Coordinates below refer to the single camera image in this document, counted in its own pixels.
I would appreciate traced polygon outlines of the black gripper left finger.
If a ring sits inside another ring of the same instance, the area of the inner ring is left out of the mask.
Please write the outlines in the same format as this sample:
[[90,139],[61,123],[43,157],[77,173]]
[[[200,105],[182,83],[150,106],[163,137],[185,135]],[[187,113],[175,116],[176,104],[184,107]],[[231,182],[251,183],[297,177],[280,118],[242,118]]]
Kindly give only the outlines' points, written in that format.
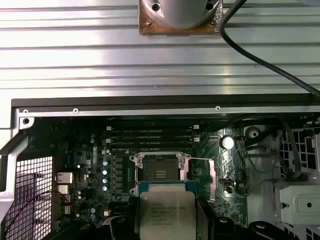
[[112,201],[104,209],[102,225],[92,220],[72,220],[61,230],[52,231],[45,240],[139,240],[136,231],[139,199],[128,202]]

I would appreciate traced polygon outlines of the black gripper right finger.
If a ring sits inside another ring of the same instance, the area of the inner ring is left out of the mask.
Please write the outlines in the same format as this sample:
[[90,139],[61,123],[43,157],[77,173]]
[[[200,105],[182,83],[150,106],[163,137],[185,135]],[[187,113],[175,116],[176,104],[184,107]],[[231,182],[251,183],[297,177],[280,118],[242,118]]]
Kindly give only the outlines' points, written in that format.
[[236,225],[225,216],[217,216],[207,200],[196,200],[196,230],[202,240],[282,240],[283,231],[265,221],[255,221],[248,227]]

